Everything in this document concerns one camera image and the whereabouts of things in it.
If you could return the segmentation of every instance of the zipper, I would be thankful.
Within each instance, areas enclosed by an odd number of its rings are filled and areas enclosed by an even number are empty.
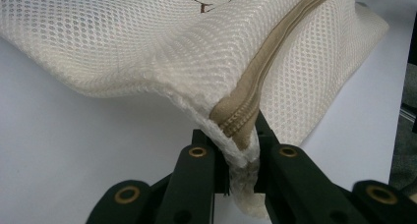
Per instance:
[[[295,27],[325,1],[301,0],[271,31],[235,89],[211,110],[209,118],[228,138],[233,138],[240,150],[250,144],[250,134],[260,110],[262,86],[280,47]]]

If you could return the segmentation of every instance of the zipper teeth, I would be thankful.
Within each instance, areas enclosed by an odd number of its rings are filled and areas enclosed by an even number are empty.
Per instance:
[[[281,36],[280,40],[276,43],[275,47],[268,54],[265,64],[261,66],[261,70],[258,71],[258,74],[256,74],[256,80],[252,84],[251,91],[245,98],[243,104],[241,104],[239,108],[236,111],[234,111],[230,117],[228,117],[223,123],[219,125],[219,127],[223,130],[224,134],[227,137],[233,137],[233,135],[236,134],[240,130],[240,128],[243,127],[245,123],[253,116],[253,114],[258,111],[258,105],[260,102],[260,94],[258,93],[258,91],[261,91],[261,85],[263,85],[263,81],[267,76],[273,57],[280,49],[281,43],[286,39],[289,33],[294,30],[294,28],[306,16],[306,14],[309,13],[311,10],[315,9],[317,7],[316,4],[321,3],[322,1],[323,0],[312,0],[287,26],[284,35]]]

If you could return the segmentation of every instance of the black bracket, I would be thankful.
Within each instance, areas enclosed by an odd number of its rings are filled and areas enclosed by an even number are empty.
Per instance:
[[[261,169],[256,193],[266,194],[272,223],[417,223],[417,205],[375,181],[353,192],[333,184],[299,147],[280,144],[262,113],[257,120]],[[173,173],[153,186],[126,181],[101,198],[88,224],[209,224],[214,194],[229,193],[223,155],[200,130],[193,131]]]

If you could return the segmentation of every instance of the white mesh fabric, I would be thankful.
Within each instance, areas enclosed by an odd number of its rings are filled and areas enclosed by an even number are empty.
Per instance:
[[[328,0],[287,39],[268,73],[261,109],[282,143],[299,145],[387,31],[354,0]]]
[[[255,131],[240,151],[209,112],[300,0],[0,1],[0,35],[74,90],[169,97],[223,151],[241,209],[267,216],[253,194]],[[311,131],[384,30],[369,11],[355,13],[354,0],[329,0],[293,31],[263,90],[262,110],[281,140],[298,144]]]

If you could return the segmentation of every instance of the pinched fabric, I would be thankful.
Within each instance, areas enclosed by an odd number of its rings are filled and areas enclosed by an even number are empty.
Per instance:
[[[223,151],[237,204],[259,217],[259,109],[280,141],[300,144],[387,30],[354,0],[0,2],[0,35],[77,92],[170,98]]]

